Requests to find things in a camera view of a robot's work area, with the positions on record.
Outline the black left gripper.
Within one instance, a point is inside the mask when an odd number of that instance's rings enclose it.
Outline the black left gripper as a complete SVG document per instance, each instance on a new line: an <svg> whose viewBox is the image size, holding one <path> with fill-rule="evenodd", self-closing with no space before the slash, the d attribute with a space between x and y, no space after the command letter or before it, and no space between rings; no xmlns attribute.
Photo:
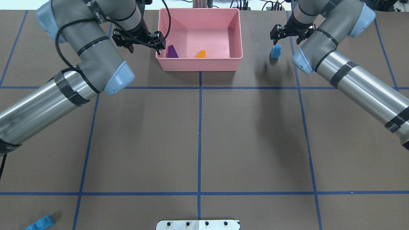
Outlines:
<svg viewBox="0 0 409 230"><path fill-rule="evenodd" d="M112 21L116 28L112 32L112 39L117 47L123 47L134 52L134 44L153 48L158 56L166 49L166 37L161 31L149 32L143 21L136 28L127 31L118 22Z"/></svg>

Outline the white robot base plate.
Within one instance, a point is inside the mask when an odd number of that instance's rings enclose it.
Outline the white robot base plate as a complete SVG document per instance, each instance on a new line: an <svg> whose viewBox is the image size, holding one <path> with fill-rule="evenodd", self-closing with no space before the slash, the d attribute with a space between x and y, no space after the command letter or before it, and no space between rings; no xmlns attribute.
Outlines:
<svg viewBox="0 0 409 230"><path fill-rule="evenodd" d="M167 220L159 221L156 230L240 230L238 220Z"/></svg>

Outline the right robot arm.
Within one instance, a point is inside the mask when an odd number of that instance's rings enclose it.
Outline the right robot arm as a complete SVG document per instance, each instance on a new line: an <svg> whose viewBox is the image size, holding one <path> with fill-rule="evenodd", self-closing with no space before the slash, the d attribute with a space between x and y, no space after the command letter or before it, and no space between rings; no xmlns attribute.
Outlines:
<svg viewBox="0 0 409 230"><path fill-rule="evenodd" d="M400 138L408 149L409 101L398 91L337 50L346 37L357 37L375 19L359 0L299 0L287 23L270 32L274 44L297 36L302 43L292 63L305 74L316 72Z"/></svg>

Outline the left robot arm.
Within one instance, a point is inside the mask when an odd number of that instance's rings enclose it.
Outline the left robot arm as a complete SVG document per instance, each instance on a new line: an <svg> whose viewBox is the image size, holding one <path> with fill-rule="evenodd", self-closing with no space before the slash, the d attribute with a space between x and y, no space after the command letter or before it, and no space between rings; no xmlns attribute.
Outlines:
<svg viewBox="0 0 409 230"><path fill-rule="evenodd" d="M99 93L112 96L135 75L116 47L133 53L134 44L160 54L166 34L150 33L144 21L148 0L49 0L38 8L39 25L54 40L67 68L1 112L1 156L19 148Z"/></svg>

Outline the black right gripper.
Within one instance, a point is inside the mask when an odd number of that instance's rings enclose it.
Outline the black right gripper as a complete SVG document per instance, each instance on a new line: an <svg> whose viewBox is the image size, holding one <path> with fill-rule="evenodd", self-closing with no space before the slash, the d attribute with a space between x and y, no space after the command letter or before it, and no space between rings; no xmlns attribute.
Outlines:
<svg viewBox="0 0 409 230"><path fill-rule="evenodd" d="M289 19L284 26L280 24L273 26L270 32L270 39L276 45L280 39L297 36L296 43L300 44L301 41L308 39L315 30L316 25L314 23L300 24L295 19Z"/></svg>

